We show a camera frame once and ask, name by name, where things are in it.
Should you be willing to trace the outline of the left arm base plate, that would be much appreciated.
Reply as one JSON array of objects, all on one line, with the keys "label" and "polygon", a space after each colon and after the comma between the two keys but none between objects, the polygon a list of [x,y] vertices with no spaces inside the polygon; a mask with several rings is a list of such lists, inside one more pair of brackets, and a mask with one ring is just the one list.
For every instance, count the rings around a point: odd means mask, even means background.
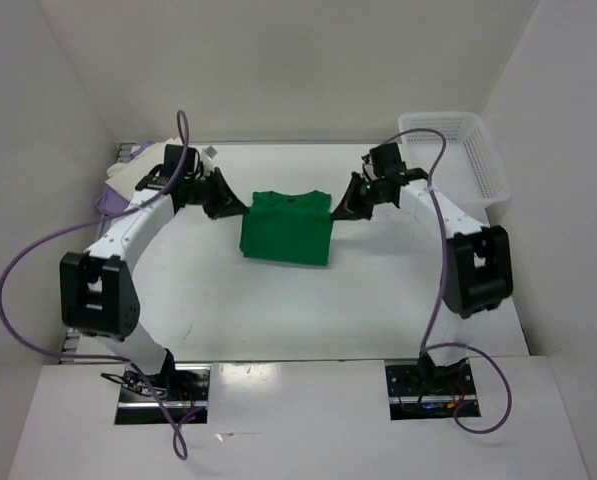
[{"label": "left arm base plate", "polygon": [[[172,420],[183,425],[206,424],[211,367],[182,365],[177,374],[182,378],[172,391],[156,388]],[[102,377],[120,386],[114,419],[115,425],[164,425],[168,421],[144,384],[138,384],[135,373],[122,375],[103,373]]]}]

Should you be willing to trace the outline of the green t shirt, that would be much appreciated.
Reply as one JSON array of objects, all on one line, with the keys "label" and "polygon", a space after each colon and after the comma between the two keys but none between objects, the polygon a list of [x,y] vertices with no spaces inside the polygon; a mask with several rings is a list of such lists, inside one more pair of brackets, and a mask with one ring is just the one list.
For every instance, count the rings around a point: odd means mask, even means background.
[{"label": "green t shirt", "polygon": [[249,213],[242,219],[239,247],[243,256],[326,266],[333,230],[331,203],[332,196],[318,190],[299,195],[254,192]]}]

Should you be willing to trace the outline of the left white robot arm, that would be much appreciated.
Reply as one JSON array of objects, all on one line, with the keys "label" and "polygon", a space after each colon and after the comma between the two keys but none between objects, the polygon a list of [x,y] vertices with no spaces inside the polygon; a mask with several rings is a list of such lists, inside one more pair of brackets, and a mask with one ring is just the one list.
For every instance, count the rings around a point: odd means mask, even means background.
[{"label": "left white robot arm", "polygon": [[175,372],[173,354],[141,324],[141,304],[133,282],[138,260],[158,232],[188,205],[203,208],[208,218],[249,212],[217,167],[185,173],[172,190],[160,167],[136,186],[124,216],[82,253],[67,253],[59,265],[63,323],[94,337],[114,355],[132,362],[124,383],[158,400],[172,396],[184,377]]}]

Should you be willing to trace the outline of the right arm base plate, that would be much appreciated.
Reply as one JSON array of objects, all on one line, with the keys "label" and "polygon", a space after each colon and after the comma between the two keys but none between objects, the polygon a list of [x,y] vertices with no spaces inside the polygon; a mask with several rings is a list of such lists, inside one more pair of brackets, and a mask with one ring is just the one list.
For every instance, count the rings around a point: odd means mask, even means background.
[{"label": "right arm base plate", "polygon": [[392,421],[480,417],[472,370],[467,360],[433,370],[424,379],[416,360],[385,365],[389,410]]}]

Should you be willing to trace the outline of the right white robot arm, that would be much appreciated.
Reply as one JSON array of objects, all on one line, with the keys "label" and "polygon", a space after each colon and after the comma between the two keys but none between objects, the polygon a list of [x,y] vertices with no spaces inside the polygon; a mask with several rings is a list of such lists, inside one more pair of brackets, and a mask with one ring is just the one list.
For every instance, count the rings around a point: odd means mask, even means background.
[{"label": "right white robot arm", "polygon": [[428,393],[438,393],[457,372],[463,358],[442,360],[441,348],[460,349],[462,341],[454,328],[432,340],[440,310],[446,307],[455,317],[497,309],[513,292],[509,236],[500,226],[489,227],[464,212],[429,180],[421,168],[389,167],[380,176],[352,173],[333,221],[372,218],[374,207],[392,204],[422,224],[441,246],[439,293],[421,340],[417,360],[417,382]]}]

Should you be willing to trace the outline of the white t shirt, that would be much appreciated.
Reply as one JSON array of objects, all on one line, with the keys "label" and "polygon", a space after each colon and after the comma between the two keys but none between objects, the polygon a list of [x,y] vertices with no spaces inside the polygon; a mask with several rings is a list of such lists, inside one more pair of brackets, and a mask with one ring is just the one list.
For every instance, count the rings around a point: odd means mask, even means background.
[{"label": "white t shirt", "polygon": [[108,168],[106,185],[125,200],[130,200],[136,185],[156,165],[163,163],[167,144],[182,145],[179,137],[169,138],[163,142],[147,141],[141,145],[133,145],[128,161],[117,162]]}]

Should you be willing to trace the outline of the purple t shirt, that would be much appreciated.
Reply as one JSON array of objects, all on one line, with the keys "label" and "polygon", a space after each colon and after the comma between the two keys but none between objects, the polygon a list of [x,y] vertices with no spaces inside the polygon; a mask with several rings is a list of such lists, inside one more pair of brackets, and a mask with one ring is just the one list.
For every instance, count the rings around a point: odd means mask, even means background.
[{"label": "purple t shirt", "polygon": [[[132,162],[146,149],[154,145],[154,141],[146,141],[142,144],[121,143],[119,146],[116,161],[107,169],[107,176],[111,178]],[[129,201],[116,192],[112,187],[106,185],[102,194],[94,200],[95,209],[103,216],[113,216],[121,213],[129,204]]]}]

